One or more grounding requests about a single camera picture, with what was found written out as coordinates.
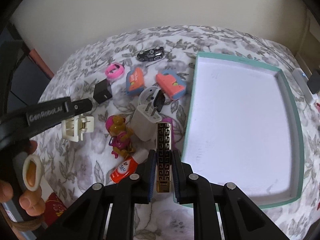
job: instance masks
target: fingernail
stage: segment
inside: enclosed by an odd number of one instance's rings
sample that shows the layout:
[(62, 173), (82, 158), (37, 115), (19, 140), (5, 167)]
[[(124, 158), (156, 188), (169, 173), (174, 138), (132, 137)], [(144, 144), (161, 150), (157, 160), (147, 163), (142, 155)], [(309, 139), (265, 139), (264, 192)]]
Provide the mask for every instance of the fingernail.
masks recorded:
[(30, 206), (30, 201), (27, 198), (20, 199), (20, 205), (23, 209), (27, 209)]

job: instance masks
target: tablecloth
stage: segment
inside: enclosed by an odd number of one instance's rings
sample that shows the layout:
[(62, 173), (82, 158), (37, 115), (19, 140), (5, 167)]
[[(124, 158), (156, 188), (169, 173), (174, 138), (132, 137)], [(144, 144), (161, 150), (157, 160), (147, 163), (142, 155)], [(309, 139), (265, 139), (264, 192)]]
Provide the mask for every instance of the tablecloth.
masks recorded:
[[(164, 47), (164, 58), (143, 63), (136, 59), (138, 51), (157, 45)], [(209, 26), (155, 27), (112, 36), (72, 54), (50, 81), (40, 101), (65, 96), (72, 100), (90, 98), (93, 109), (88, 114), (95, 117), (95, 130), (78, 143), (62, 139), (61, 125), (35, 137), (38, 142), (36, 154), (45, 166), (46, 180), (67, 207), (93, 183), (110, 183), (109, 175), (122, 159), (111, 155), (105, 120), (110, 115), (122, 114), (130, 124), (138, 97), (131, 98), (125, 94), (125, 77), (135, 67), (143, 70), (146, 86), (156, 83), (155, 75), (162, 69), (176, 71), (187, 82), (187, 94), (177, 101), (166, 100), (161, 111), (163, 117), (173, 119), (175, 144), (182, 150), (198, 51), (247, 57), (283, 70), (295, 97), (302, 125), (305, 150), (303, 192), (294, 203), (264, 212), (290, 239), (302, 239), (319, 203), (318, 112), (314, 106), (306, 104), (291, 75), (299, 65), (289, 49), (239, 31)], [(123, 64), (125, 75), (112, 83), (113, 98), (98, 105), (92, 98), (94, 86), (105, 79), (105, 67), (111, 62)], [(229, 106), (223, 107), (233, 107), (232, 100)], [(155, 143), (136, 142), (135, 147), (151, 149)], [(154, 192), (151, 204), (135, 206), (134, 218), (135, 239), (193, 239), (193, 210), (174, 203), (172, 193)]]

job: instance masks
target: white wall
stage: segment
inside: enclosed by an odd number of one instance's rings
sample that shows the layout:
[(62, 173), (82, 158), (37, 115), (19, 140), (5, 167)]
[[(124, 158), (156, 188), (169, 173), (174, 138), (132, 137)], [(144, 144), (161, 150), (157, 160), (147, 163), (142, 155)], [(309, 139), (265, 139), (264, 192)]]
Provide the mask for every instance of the white wall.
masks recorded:
[(295, 52), (305, 17), (301, 0), (24, 0), (12, 22), (55, 73), (86, 44), (161, 25), (232, 28)]

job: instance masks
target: red fabric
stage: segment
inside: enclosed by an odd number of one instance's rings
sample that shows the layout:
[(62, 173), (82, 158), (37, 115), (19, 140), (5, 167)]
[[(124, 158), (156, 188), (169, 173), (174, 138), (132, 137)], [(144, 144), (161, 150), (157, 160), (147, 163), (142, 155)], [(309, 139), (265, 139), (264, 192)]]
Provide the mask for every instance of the red fabric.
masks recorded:
[(45, 202), (44, 221), (49, 226), (67, 210), (62, 201), (53, 192)]

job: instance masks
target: red bottle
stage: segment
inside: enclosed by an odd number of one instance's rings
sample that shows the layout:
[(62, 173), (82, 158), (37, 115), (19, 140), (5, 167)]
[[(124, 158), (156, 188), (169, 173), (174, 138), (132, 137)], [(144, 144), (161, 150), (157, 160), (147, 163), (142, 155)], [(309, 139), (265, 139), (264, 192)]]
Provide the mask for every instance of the red bottle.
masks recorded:
[(114, 183), (119, 183), (121, 179), (133, 174), (136, 171), (138, 164), (143, 163), (148, 158), (148, 154), (149, 152), (146, 149), (137, 151), (111, 173), (111, 180)]

